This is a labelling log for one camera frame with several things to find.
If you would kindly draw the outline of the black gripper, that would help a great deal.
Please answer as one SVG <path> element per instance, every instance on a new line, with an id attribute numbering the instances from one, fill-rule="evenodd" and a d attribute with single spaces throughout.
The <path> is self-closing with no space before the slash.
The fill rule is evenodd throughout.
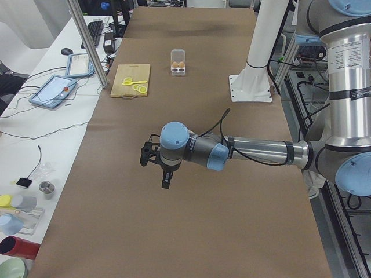
<path id="1" fill-rule="evenodd" d="M 182 159 L 169 160 L 165 158 L 159 158 L 160 166 L 163 169 L 162 184 L 163 189 L 169 189 L 170 183 L 173 177 L 173 172 L 180 168 Z"/>

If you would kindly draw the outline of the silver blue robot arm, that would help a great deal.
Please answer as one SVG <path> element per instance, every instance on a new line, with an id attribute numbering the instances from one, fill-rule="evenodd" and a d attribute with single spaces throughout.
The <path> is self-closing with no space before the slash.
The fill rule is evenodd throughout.
<path id="1" fill-rule="evenodd" d="M 328 56 L 330 137 L 299 142 L 197 135 L 180 122 L 162 128 L 159 142 L 145 143 L 140 160 L 163 169 L 162 187 L 186 160 L 220 171 L 228 159 L 314 171 L 340 189 L 370 195 L 370 2 L 298 1 L 300 42 L 325 44 Z"/>

